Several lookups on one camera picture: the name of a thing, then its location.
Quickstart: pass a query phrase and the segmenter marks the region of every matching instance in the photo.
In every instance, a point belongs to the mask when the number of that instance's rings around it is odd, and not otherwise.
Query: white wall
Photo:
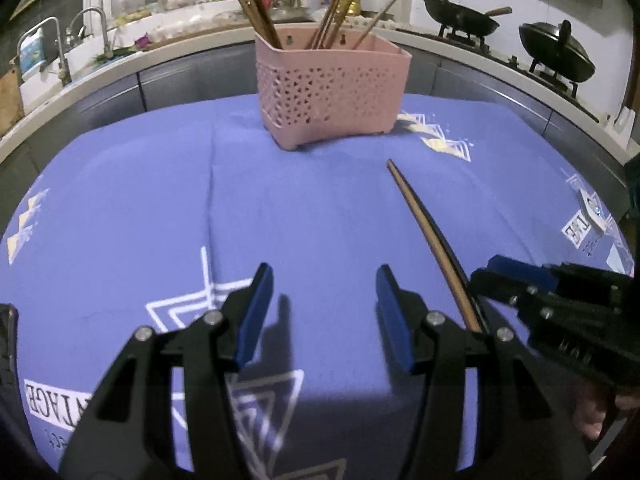
[[[626,0],[603,0],[601,9],[576,0],[451,0],[485,12],[511,6],[513,14],[496,20],[500,27],[487,44],[508,56],[530,64],[520,44],[518,27],[523,23],[571,21],[574,37],[596,65],[594,76],[578,86],[578,95],[596,110],[617,114],[622,104],[633,48],[633,13]],[[423,0],[412,0],[411,24],[437,31]]]

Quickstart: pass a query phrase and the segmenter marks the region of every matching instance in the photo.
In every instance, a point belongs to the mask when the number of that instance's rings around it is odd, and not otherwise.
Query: black mechanical device
[[[544,386],[538,363],[491,307],[494,334],[460,328],[378,270],[378,304],[396,361],[425,376],[422,406],[401,480],[585,479],[589,457],[571,420]],[[478,370],[474,464],[456,472],[465,373]]]
[[[494,256],[471,274],[469,288],[516,308],[530,330],[529,345],[545,357],[613,387],[640,386],[640,324],[631,277]]]
[[[183,330],[136,330],[94,393],[60,465],[65,480],[170,480],[250,477],[232,416],[225,372],[252,359],[273,294],[273,271],[258,268]],[[175,464],[172,367],[184,368],[193,473]]]

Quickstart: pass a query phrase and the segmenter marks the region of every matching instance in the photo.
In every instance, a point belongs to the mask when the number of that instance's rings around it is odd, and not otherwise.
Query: gas stove
[[[587,114],[591,119],[599,123],[600,121],[590,111],[578,102],[578,83],[573,81],[563,80],[561,76],[554,73],[549,73],[545,70],[546,67],[538,68],[540,65],[537,61],[534,61],[529,69],[523,68],[518,62],[516,56],[506,57],[497,52],[492,52],[489,45],[486,44],[484,38],[475,38],[469,34],[461,34],[459,31],[451,30],[447,32],[443,26],[440,28],[438,34],[430,34],[428,32],[417,32],[412,27],[398,27],[399,32],[405,32],[407,34],[413,34],[414,36],[420,36],[422,38],[428,38],[430,40],[439,41],[441,43],[447,43],[458,48],[462,48],[469,52],[474,52],[479,56],[483,56],[487,59],[491,59],[496,63],[503,66],[507,66],[516,72],[533,79],[537,83],[545,86],[555,94],[559,95],[566,101],[570,102],[573,106],[578,108],[583,113]]]

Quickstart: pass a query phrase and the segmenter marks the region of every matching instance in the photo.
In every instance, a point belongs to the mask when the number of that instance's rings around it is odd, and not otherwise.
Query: kitchen cabinet
[[[629,208],[622,165],[580,128],[555,112],[543,137],[593,186],[613,218],[620,221]]]
[[[67,108],[27,138],[38,168],[77,136],[145,112],[136,74],[116,81]]]
[[[148,110],[255,94],[255,44],[241,43],[171,60],[140,72]]]
[[[400,47],[413,56],[404,92],[407,94],[431,95],[433,83],[436,79],[436,71],[442,58],[412,46],[400,45]]]
[[[0,166],[1,233],[6,231],[20,200],[35,182],[39,173],[31,158],[29,147],[25,143],[13,150],[2,162]]]
[[[503,104],[540,135],[551,117],[551,108],[533,97],[475,68],[447,59],[442,60],[436,72],[431,95]]]

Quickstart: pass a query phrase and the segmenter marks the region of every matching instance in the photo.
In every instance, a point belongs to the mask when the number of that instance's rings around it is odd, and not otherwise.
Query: blue gripper pad
[[[250,286],[251,297],[238,326],[238,348],[233,361],[242,369],[253,357],[258,338],[273,295],[273,269],[260,264]]]
[[[529,283],[548,292],[555,292],[558,279],[550,270],[513,260],[506,256],[494,256],[486,266],[487,270],[501,274],[512,280]]]
[[[412,331],[400,307],[400,289],[387,265],[381,266],[376,273],[376,292],[394,356],[402,370],[411,374],[416,365],[412,347]]]

